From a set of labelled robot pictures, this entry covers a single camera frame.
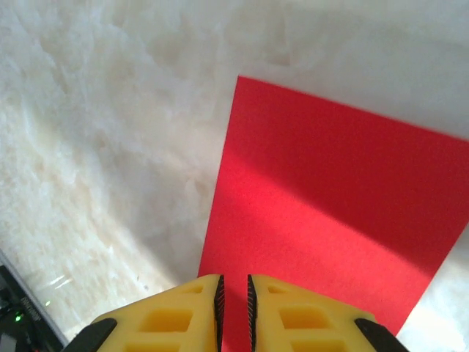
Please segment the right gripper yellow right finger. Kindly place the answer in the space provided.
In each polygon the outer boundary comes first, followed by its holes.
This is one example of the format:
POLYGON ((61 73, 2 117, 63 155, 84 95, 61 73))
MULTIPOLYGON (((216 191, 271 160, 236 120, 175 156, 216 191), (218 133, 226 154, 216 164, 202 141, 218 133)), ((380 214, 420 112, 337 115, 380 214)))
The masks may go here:
POLYGON ((406 352, 375 317, 271 276, 248 275, 251 352, 406 352))

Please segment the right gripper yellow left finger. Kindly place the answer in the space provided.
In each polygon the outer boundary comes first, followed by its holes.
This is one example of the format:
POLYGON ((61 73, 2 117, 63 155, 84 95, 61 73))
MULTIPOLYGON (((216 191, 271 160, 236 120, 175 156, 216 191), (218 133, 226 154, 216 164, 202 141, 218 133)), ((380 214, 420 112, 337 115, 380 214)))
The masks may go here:
POLYGON ((209 274, 97 317, 68 352, 221 352, 224 277, 209 274))

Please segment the red square paper sheet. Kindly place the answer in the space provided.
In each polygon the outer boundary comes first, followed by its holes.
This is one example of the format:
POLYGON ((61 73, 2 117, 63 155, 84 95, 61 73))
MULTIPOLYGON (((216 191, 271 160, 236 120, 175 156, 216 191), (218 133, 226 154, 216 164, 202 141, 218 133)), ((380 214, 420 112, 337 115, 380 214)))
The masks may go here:
POLYGON ((200 262, 224 352, 250 352, 264 274, 403 327, 469 223, 469 141, 239 77, 200 262))

